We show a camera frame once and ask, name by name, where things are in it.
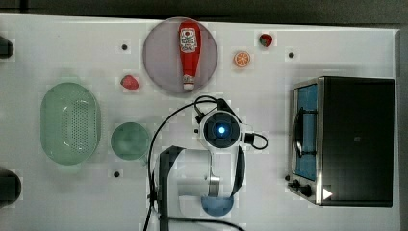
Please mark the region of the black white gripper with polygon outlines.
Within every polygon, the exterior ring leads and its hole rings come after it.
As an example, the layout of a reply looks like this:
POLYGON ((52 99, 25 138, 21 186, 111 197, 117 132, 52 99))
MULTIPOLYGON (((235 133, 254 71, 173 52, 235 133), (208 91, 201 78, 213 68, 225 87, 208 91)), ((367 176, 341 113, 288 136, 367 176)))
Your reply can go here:
POLYGON ((201 144, 209 150, 227 150, 241 144, 253 144, 254 133, 249 131, 249 126, 238 118, 227 102, 219 98, 214 103, 216 107, 208 113, 198 109, 198 101, 194 103, 198 123, 195 133, 201 144))

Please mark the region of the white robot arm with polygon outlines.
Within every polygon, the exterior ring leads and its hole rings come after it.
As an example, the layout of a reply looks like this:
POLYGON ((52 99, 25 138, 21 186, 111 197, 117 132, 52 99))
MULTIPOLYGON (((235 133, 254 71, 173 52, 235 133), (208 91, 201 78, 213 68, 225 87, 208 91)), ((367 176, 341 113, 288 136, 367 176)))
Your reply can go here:
POLYGON ((200 149, 172 145, 163 151, 154 177, 159 213, 181 214, 182 196, 233 199, 245 176, 244 146, 254 140, 226 101, 216 100, 217 108, 198 117, 200 149))

